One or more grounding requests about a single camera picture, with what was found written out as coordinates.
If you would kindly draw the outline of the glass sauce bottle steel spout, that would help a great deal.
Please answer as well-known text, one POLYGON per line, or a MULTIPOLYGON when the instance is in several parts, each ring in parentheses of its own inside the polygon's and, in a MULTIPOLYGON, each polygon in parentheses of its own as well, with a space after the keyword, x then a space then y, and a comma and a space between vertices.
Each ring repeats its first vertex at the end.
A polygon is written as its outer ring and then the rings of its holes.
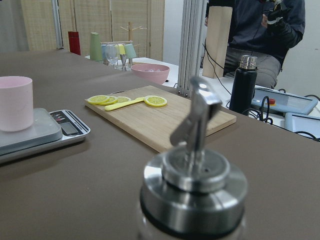
POLYGON ((247 179, 223 155, 205 149, 207 124, 222 102, 207 80, 195 76, 190 83, 190 112, 172 132, 172 148, 144 168, 136 211, 138 237, 242 240, 247 179))

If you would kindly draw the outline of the pink plastic cup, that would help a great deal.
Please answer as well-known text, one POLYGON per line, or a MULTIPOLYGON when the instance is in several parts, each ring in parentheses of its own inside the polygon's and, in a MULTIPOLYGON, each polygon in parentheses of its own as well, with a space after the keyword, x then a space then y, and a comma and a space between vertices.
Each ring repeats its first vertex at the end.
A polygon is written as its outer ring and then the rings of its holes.
POLYGON ((21 131, 34 122, 33 80, 25 76, 0 78, 0 129, 21 131))

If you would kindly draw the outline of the wooden cup rack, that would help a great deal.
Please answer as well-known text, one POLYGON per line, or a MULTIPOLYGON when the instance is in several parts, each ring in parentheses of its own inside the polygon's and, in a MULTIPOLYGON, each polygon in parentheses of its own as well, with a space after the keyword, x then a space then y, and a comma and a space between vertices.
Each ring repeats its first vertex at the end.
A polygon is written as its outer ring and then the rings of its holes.
POLYGON ((118 48, 118 61, 116 68, 122 68, 123 71, 130 69, 134 64, 134 59, 138 57, 141 43, 133 39, 133 32, 142 29, 143 26, 133 27, 131 22, 128 22, 127 27, 121 29, 127 31, 128 40, 119 41, 102 41, 101 51, 102 59, 105 65, 110 65, 106 58, 106 45, 114 44, 118 48))

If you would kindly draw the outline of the green cup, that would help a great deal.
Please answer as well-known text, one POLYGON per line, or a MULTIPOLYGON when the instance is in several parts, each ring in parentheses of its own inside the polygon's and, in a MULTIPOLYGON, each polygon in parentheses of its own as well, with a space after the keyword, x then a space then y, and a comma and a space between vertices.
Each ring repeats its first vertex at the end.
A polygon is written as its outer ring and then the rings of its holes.
POLYGON ((99 33, 97 32, 90 33, 89 54, 90 54, 90 59, 93 61, 100 62, 103 60, 101 39, 100 39, 99 33))

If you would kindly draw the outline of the digital kitchen scale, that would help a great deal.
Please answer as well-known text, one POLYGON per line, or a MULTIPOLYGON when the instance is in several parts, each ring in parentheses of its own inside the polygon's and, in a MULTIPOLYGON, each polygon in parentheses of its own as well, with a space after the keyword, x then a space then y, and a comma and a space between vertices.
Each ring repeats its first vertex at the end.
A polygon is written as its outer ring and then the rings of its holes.
POLYGON ((71 110, 33 110, 33 124, 20 131, 0 132, 0 163, 81 142, 91 129, 71 110))

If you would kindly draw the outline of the wooden cutting board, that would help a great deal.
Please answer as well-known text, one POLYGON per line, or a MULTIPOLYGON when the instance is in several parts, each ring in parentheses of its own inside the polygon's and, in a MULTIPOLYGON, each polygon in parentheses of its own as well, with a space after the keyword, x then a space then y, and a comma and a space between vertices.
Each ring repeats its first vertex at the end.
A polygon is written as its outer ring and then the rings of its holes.
POLYGON ((132 100, 148 95, 165 98, 167 105, 163 107, 153 107, 139 102, 113 111, 105 111, 103 105, 91 104, 87 100, 85 105, 159 153, 172 148, 170 135, 189 114, 190 99, 152 85, 114 95, 129 97, 132 100))

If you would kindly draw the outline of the lemon slice right top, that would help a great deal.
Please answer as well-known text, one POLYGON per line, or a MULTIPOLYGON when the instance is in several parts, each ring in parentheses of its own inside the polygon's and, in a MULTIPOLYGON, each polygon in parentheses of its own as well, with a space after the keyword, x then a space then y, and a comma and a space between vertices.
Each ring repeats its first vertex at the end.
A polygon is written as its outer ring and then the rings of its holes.
POLYGON ((144 97, 144 102, 152 107, 164 107, 167 105, 168 101, 161 96, 157 95, 147 95, 144 97))

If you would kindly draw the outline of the lemon slice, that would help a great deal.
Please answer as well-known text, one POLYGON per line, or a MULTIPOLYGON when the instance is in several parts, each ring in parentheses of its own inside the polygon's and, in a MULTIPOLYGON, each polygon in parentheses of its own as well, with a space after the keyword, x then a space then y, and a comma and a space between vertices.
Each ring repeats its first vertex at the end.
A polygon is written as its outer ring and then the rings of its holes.
POLYGON ((116 104, 125 103, 125 102, 131 101, 131 100, 132 100, 132 99, 131 99, 130 97, 118 96, 115 103, 116 103, 116 104))
POLYGON ((103 106, 107 106, 107 105, 112 105, 118 102, 118 97, 116 96, 110 96, 109 99, 103 103, 101 103, 101 105, 103 106))
POLYGON ((93 105, 106 105, 110 97, 108 95, 95 95, 87 99, 87 102, 93 105))
POLYGON ((161 96, 157 95, 147 95, 144 97, 144 102, 152 107, 164 107, 167 105, 168 101, 161 96))

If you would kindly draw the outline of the lemon slice upper left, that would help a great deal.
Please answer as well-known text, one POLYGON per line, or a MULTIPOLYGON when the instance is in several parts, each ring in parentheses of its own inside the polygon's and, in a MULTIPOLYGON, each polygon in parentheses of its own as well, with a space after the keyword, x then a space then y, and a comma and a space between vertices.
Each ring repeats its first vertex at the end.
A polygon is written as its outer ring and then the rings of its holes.
POLYGON ((115 103, 116 103, 116 104, 125 103, 125 102, 131 101, 131 100, 132 100, 132 99, 131 99, 130 97, 118 96, 115 103))

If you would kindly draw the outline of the pink bowl with ice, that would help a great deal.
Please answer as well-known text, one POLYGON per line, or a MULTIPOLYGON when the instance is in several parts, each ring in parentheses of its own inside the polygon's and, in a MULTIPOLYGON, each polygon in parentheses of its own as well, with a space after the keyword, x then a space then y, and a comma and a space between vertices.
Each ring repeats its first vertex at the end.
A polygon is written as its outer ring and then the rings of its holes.
POLYGON ((131 71, 140 78, 162 85, 169 76, 170 68, 162 64, 141 63, 134 64, 131 71))

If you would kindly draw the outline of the yellow plastic knife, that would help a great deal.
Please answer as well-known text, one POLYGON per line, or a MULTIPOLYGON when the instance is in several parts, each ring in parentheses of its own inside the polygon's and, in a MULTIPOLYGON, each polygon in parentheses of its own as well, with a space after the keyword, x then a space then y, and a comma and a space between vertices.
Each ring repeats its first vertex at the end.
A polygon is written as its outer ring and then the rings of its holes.
POLYGON ((134 99, 134 100, 130 100, 130 101, 126 101, 126 102, 121 102, 121 103, 115 103, 115 104, 111 104, 111 105, 106 105, 106 106, 104 107, 104 110, 107 111, 107 112, 109 112, 109 111, 113 111, 113 110, 116 110, 116 109, 120 109, 120 108, 129 106, 129 105, 133 105, 133 104, 136 104, 136 103, 143 102, 144 100, 145 100, 144 97, 137 97, 137 98, 134 99))

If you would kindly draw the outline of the wine glass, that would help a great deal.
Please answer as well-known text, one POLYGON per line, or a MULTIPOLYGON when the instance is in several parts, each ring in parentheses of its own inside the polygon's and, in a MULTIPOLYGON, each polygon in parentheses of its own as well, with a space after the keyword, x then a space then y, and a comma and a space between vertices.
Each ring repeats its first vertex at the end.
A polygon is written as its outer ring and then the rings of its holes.
POLYGON ((109 64, 116 69, 117 63, 118 63, 118 48, 115 44, 107 44, 106 50, 105 50, 106 59, 109 62, 109 64))

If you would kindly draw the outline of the black thermos bottle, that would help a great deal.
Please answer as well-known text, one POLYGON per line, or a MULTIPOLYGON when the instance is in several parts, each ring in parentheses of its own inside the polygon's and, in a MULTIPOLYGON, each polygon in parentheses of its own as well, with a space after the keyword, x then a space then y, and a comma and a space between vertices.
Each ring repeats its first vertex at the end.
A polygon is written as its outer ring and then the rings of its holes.
POLYGON ((235 71, 229 109, 248 116, 255 93, 257 57, 242 55, 235 71))

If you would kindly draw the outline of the wooden block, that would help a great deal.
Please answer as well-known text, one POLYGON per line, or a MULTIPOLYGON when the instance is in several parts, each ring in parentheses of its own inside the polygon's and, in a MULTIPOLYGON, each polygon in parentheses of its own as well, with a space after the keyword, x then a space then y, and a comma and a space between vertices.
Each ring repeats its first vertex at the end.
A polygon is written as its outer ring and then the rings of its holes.
POLYGON ((228 6, 209 8, 202 75, 222 77, 233 9, 228 6))

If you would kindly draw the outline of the grey teach pendant red button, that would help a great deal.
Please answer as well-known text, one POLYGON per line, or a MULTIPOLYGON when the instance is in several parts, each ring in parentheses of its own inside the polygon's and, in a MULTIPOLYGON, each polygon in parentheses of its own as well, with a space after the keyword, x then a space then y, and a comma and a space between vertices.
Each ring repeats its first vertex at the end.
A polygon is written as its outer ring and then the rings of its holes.
POLYGON ((285 115, 286 113, 308 115, 318 104, 318 100, 315 98, 256 87, 251 107, 259 110, 262 106, 263 98, 266 96, 269 97, 269 112, 278 115, 285 115))

